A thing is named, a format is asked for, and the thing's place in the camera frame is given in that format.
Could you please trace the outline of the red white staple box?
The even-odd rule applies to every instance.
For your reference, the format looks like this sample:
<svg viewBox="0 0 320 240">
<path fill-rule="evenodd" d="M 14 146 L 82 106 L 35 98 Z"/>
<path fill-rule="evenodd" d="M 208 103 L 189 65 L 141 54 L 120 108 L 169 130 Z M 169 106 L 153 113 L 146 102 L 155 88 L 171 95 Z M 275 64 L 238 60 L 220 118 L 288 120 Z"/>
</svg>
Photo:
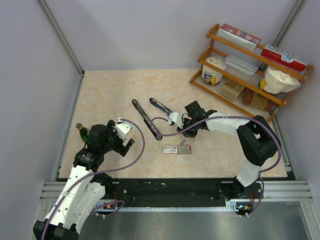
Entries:
<svg viewBox="0 0 320 240">
<path fill-rule="evenodd" d="M 190 145 L 178 145 L 178 146 L 164 146 L 164 154 L 175 154 L 175 155 L 187 155 L 192 154 Z"/>
</svg>

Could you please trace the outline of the blue black stapler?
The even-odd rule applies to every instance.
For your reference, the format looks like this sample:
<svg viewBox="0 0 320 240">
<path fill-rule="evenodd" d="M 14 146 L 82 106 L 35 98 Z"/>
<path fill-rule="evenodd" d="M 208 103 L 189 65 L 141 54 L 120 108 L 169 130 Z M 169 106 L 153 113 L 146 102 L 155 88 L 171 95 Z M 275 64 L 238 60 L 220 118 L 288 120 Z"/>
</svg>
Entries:
<svg viewBox="0 0 320 240">
<path fill-rule="evenodd" d="M 155 106 L 156 108 L 160 109 L 162 112 L 164 112 L 168 119 L 170 119 L 170 114 L 173 112 L 171 109 L 169 109 L 167 106 L 163 105 L 162 103 L 160 103 L 159 101 L 157 101 L 155 98 L 151 97 L 149 99 L 149 102 Z"/>
</svg>

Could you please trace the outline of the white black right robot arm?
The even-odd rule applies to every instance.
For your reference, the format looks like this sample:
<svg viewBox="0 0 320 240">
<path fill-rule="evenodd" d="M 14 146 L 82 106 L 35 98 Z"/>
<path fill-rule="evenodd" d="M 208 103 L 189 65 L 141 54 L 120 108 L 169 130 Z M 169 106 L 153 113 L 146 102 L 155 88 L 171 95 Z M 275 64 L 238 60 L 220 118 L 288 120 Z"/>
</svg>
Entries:
<svg viewBox="0 0 320 240">
<path fill-rule="evenodd" d="M 219 190 L 221 198 L 245 198 L 252 191 L 262 166 L 276 153 L 281 156 L 281 142 L 263 116 L 227 116 L 216 110 L 205 111 L 197 101 L 185 107 L 187 117 L 172 112 L 168 119 L 185 137 L 195 138 L 198 130 L 216 131 L 238 137 L 245 161 L 231 185 Z"/>
</svg>

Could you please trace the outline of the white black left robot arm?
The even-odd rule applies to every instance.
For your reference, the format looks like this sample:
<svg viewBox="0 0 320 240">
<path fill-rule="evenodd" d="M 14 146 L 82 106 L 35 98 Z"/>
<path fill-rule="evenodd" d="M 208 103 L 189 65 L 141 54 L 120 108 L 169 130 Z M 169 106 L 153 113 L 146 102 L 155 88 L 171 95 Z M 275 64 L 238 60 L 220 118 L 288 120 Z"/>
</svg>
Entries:
<svg viewBox="0 0 320 240">
<path fill-rule="evenodd" d="M 68 180 L 57 201 L 44 217 L 33 226 L 37 240 L 77 240 L 83 224 L 101 198 L 114 191 L 112 178 L 98 173 L 105 154 L 114 151 L 125 156 L 134 140 L 124 145 L 133 128 L 128 121 L 110 120 L 106 125 L 93 125 L 84 147 L 75 155 Z"/>
</svg>

